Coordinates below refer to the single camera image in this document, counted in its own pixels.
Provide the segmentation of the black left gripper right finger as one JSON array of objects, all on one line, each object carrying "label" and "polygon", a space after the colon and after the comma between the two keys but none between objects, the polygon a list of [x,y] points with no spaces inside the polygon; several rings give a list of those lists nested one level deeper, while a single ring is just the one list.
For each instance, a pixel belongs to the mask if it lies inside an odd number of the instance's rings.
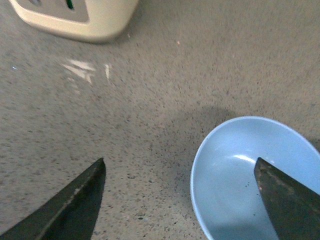
[{"label": "black left gripper right finger", "polygon": [[254,176],[272,226],[280,240],[320,238],[320,195],[261,157]]}]

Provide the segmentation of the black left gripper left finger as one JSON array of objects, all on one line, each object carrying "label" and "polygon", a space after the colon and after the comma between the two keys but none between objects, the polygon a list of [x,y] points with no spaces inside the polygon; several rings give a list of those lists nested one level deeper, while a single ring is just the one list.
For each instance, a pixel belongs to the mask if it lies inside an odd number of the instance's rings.
[{"label": "black left gripper left finger", "polygon": [[106,165],[99,158],[35,212],[4,232],[2,240],[89,240],[101,207]]}]

